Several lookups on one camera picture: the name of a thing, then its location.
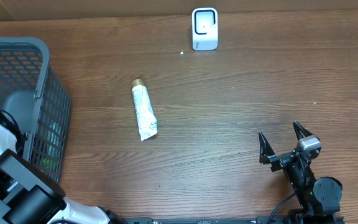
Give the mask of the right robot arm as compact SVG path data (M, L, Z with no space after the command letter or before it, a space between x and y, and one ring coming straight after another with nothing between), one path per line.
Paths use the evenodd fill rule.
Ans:
M310 167L311 161L320 154L320 139L297 121L293 122L293 128L297 145L292 151L279 156L265 135L259 133L259 162L270 164L272 172L282 170L293 189L293 193L280 202L263 223L344 223L343 217L336 217L340 211L341 182L333 177L317 179ZM290 210L287 216L276 216L278 210L293 197L298 199L300 208Z

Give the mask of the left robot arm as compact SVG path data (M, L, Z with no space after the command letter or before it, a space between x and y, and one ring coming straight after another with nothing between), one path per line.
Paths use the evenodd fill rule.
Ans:
M0 110L0 223L122 223L115 213L67 198L48 175L16 149L25 137L14 119Z

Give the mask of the white tube with gold cap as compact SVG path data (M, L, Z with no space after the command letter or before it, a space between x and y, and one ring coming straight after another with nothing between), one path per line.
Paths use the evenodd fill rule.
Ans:
M135 79L132 81L131 86L140 140L144 141L158 133L157 118L154 115L144 81Z

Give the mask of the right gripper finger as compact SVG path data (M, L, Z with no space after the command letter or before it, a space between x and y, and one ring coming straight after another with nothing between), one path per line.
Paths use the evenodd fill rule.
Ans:
M259 145L260 145L260 153L259 153L259 162L261 164L269 164L271 163L271 159L275 157L275 153L264 136L263 132L259 132Z
M297 137L297 140L300 140L305 137L312 136L313 134L305 129L298 121L293 122L293 128Z

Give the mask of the green snack bag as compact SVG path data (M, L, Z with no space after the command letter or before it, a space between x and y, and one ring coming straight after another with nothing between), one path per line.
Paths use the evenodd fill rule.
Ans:
M47 129L47 140L46 143L42 146L44 153L48 157L42 158L40 164L43 168L51 169L54 172L58 169L58 163L61 158L61 150L59 149L62 140L60 139L61 127L57 123L53 123Z

